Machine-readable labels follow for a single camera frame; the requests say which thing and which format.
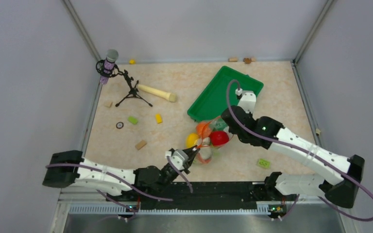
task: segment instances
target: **purple microphone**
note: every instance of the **purple microphone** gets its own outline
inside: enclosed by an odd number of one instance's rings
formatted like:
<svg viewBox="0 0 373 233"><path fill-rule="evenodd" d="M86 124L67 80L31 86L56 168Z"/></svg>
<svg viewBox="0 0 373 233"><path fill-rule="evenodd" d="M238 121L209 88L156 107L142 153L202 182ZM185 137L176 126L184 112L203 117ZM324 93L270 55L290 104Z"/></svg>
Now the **purple microphone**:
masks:
<svg viewBox="0 0 373 233"><path fill-rule="evenodd" d="M118 59L118 52L116 50L108 50L106 52L106 59L100 60L96 64L97 72L101 75L101 84L105 85L109 78L118 75L118 66L115 61Z"/></svg>

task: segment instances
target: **microphone stand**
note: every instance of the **microphone stand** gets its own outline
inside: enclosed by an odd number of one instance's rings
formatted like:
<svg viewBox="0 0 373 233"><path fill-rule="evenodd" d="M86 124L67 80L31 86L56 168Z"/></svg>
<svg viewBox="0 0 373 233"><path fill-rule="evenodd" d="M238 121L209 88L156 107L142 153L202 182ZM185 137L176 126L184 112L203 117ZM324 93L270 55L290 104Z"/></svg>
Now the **microphone stand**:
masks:
<svg viewBox="0 0 373 233"><path fill-rule="evenodd" d="M136 81L135 87L132 87L132 81L134 80L134 78L129 77L128 72L125 69L123 70L123 72L118 69L118 75L121 75L121 76L124 77L124 79L125 79L126 83L128 84L130 90L129 90L128 94L119 103L115 104L115 107L118 107L124 100L129 99L129 98L141 99L141 100L145 101L149 106L152 107L151 103L146 101L144 98L142 98L138 94L137 86L138 86L139 80Z"/></svg>

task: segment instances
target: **yellow ball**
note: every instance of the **yellow ball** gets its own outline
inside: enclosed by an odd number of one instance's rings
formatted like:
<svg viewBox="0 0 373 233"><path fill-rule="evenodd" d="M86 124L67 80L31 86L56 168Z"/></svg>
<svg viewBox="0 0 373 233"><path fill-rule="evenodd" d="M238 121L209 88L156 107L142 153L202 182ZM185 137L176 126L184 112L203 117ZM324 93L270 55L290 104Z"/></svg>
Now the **yellow ball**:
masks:
<svg viewBox="0 0 373 233"><path fill-rule="evenodd" d="M199 136L196 133L190 133L185 140L185 147L191 148L196 145L199 140Z"/></svg>

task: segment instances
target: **red apple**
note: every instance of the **red apple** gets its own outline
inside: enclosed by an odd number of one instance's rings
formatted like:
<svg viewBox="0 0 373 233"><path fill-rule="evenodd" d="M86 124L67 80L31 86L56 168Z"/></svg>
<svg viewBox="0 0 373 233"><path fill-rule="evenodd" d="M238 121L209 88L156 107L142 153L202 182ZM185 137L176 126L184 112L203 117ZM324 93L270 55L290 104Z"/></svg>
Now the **red apple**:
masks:
<svg viewBox="0 0 373 233"><path fill-rule="evenodd" d="M209 138L211 139L212 145L215 147L222 146L229 141L228 134L224 131L213 131Z"/></svg>

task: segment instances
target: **green tray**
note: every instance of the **green tray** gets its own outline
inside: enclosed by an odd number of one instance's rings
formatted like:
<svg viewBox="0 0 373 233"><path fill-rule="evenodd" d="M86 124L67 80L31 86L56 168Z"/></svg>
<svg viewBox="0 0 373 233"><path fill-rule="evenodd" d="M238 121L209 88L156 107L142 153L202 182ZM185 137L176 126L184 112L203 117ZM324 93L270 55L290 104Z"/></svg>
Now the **green tray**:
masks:
<svg viewBox="0 0 373 233"><path fill-rule="evenodd" d="M226 106L226 88L228 83L236 79L245 91L253 91L258 96L264 84L251 78L249 75L242 74L232 68L223 66L206 86L204 91L198 96L197 100L191 105L187 113L194 121L212 120L227 108ZM238 100L235 95L236 84L230 91L230 101L232 105L237 105Z"/></svg>

